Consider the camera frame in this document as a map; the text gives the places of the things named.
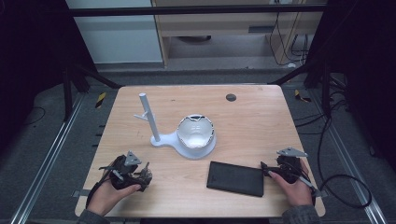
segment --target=hand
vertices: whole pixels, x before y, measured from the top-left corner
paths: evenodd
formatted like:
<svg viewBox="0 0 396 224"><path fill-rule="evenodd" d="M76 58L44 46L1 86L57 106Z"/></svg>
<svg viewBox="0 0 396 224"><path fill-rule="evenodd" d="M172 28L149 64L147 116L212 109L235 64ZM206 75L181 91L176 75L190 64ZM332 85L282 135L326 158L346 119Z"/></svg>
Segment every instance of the hand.
<svg viewBox="0 0 396 224"><path fill-rule="evenodd" d="M140 190L140 185L132 185L125 189L114 189L108 176L103 184L93 194L87 209L104 216L123 198Z"/></svg>
<svg viewBox="0 0 396 224"><path fill-rule="evenodd" d="M305 163L303 160L300 160L300 162L301 167L308 175L308 169L306 168ZM275 172L269 172L269 175L283 189L291 206L312 205L311 190L303 181L297 179L297 181L293 184L289 184L285 179L282 178L282 176L276 174Z"/></svg>

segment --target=wire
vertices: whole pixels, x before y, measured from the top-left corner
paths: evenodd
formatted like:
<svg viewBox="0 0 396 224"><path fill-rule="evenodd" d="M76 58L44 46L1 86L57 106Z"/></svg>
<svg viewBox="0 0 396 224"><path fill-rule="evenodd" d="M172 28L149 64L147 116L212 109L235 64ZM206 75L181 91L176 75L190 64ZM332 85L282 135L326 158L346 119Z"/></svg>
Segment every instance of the wire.
<svg viewBox="0 0 396 224"><path fill-rule="evenodd" d="M35 106L35 107L33 107L33 109L41 109L41 110L43 111L43 114L41 115L40 118L38 118L38 119L36 119L36 120L33 120L33 121L31 121L31 122L28 122L28 123L23 123L23 125L31 125L31 124L37 123L37 122L39 122L41 119L43 119L44 116L46 115L46 110L45 110L43 107L41 107L41 106Z"/></svg>
<svg viewBox="0 0 396 224"><path fill-rule="evenodd" d="M325 125L323 127L323 131L322 131L322 133L320 135L320 139L319 139L317 163L318 163L319 176L320 176L320 179L322 181L322 184L321 184L319 190L323 190L324 188L326 188L336 199L338 199L341 203L343 203L343 204L345 204L345 205L347 205L349 207L352 207L352 208L365 208L371 203L371 201L373 199L373 196L372 196L372 193L369 190L369 188L361 180L359 180L358 178L356 178L355 176L352 176L352 175L332 175L332 176L328 177L327 179L324 179L324 177L323 177L323 173L321 171L321 166L320 166L320 150L321 150L321 145L322 145L322 142L323 142L323 136L324 136L324 134L326 132L327 126L328 125L330 126L330 121L331 120L332 120L332 117L329 117L329 118L326 119ZM334 193L334 191L329 186L327 186L327 183L330 180L335 179L337 177L350 178L350 179L353 179L353 180L357 181L358 183L360 183L367 190L367 192L369 194L369 199L367 200L367 202L365 204L349 203L349 202L343 200L336 193Z"/></svg>
<svg viewBox="0 0 396 224"><path fill-rule="evenodd" d="M318 113L318 114L315 114L315 115L309 115L309 116L304 117L304 118L301 118L301 119L309 119L309 118L312 118L312 117L318 116L318 115L322 115L322 114L321 114L321 113Z"/></svg>
<svg viewBox="0 0 396 224"><path fill-rule="evenodd" d="M297 169L295 166L291 165L290 163L288 163L286 161L282 161L282 164L285 164L285 165L289 166L290 169L295 170L299 174L298 177L301 175L303 178L305 178L306 180L311 182L311 180L308 177L308 174L303 170L303 168Z"/></svg>
<svg viewBox="0 0 396 224"><path fill-rule="evenodd" d="M277 65L287 65L287 64L289 64L289 63L298 62L299 60L293 60L293 59L291 59L291 58L288 56L288 53L286 52L285 44L283 43L282 35L281 35L280 29L279 29L279 14L280 14L279 12L276 13L276 21L275 21L275 24L274 24L274 28L273 28L273 30L272 30L272 32L271 32L271 34L270 34L270 49L271 49L271 51L273 52L273 55L275 56L274 49L272 48L272 36L273 36L274 30L277 29L277 32L278 32L278 35L279 35L279 40L280 40L280 43L282 44L283 53L285 54L286 58L289 59L290 61L289 61L288 63L279 63L279 62L276 60L276 58L275 58L275 61L276 61L276 64L277 64Z"/></svg>
<svg viewBox="0 0 396 224"><path fill-rule="evenodd" d="M346 89L347 80L346 80L345 76L344 76L344 83L342 81L338 80L338 78L333 77L332 74L330 74L330 79L331 79L333 85L336 86L336 88L338 88L339 90L344 91Z"/></svg>
<svg viewBox="0 0 396 224"><path fill-rule="evenodd" d="M305 35L305 41L304 41L303 49L294 49L294 45L296 43L297 37L298 37L298 35L295 35L294 38L293 38L293 41L291 42L290 52L294 56L301 57L304 54L306 55L306 53L309 51L309 49L307 49L308 35Z"/></svg>
<svg viewBox="0 0 396 224"><path fill-rule="evenodd" d="M297 125L295 125L295 126L296 126L296 128L303 127L303 126L305 126L305 125L311 124L311 123L313 123L313 122L315 122L315 121L317 121L317 120L323 118L324 116L325 116L325 115L322 114L322 115L320 115L319 117L317 117L317 118L315 118L315 119L309 120L309 121L306 122L306 123L297 124Z"/></svg>
<svg viewBox="0 0 396 224"><path fill-rule="evenodd" d="M317 135L317 134L321 134L321 133L297 133L297 134L304 134L304 135Z"/></svg>
<svg viewBox="0 0 396 224"><path fill-rule="evenodd" d="M300 58L300 65L303 65L305 63L307 52L308 52L307 48L308 48L308 35L305 35L303 54Z"/></svg>

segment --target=white vertical rod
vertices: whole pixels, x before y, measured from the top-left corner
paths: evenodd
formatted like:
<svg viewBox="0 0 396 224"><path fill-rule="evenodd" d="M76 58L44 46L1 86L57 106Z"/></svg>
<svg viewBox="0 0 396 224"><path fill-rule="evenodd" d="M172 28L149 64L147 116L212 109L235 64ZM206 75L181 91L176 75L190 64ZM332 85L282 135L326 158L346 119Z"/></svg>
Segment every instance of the white vertical rod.
<svg viewBox="0 0 396 224"><path fill-rule="evenodd" d="M148 97L145 93L139 94L140 101L142 102L143 108L145 109L146 116L148 117L149 127L151 128L152 134L154 135L155 141L161 141L160 135L158 134L157 125L155 124L154 117L152 116L151 109L149 107Z"/></svg>

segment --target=wooden table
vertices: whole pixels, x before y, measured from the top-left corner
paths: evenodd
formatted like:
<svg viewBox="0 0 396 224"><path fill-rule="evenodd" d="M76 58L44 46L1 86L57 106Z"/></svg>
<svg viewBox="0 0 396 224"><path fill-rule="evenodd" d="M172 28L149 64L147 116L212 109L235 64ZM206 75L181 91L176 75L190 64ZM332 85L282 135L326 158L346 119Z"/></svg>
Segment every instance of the wooden table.
<svg viewBox="0 0 396 224"><path fill-rule="evenodd" d="M138 94L147 94L160 133L172 133L190 114L207 116L217 135L215 149L191 161L172 147L153 147L149 123L134 115L144 113ZM226 95L236 100L230 102ZM209 163L220 161L260 168L260 161L276 166L276 151L303 150L280 87L273 85L133 86L120 89L97 148L84 189L91 189L109 165L128 150L147 161L153 179L145 192L137 192L116 205L110 217L280 217L289 208L279 186L264 178L264 196L254 197L208 189ZM86 197L76 207L79 216ZM317 199L317 211L325 209Z"/></svg>

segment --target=gray sleeve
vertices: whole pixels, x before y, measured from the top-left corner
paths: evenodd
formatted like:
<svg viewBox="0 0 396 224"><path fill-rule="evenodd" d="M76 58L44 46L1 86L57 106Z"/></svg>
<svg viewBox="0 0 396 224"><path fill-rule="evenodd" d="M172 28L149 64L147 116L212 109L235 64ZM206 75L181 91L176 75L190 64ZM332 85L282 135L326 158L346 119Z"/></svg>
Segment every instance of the gray sleeve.
<svg viewBox="0 0 396 224"><path fill-rule="evenodd" d="M77 220L77 224L109 224L110 222L87 209L82 211L81 216Z"/></svg>
<svg viewBox="0 0 396 224"><path fill-rule="evenodd" d="M282 214L284 224L319 224L317 210L313 205L295 206Z"/></svg>

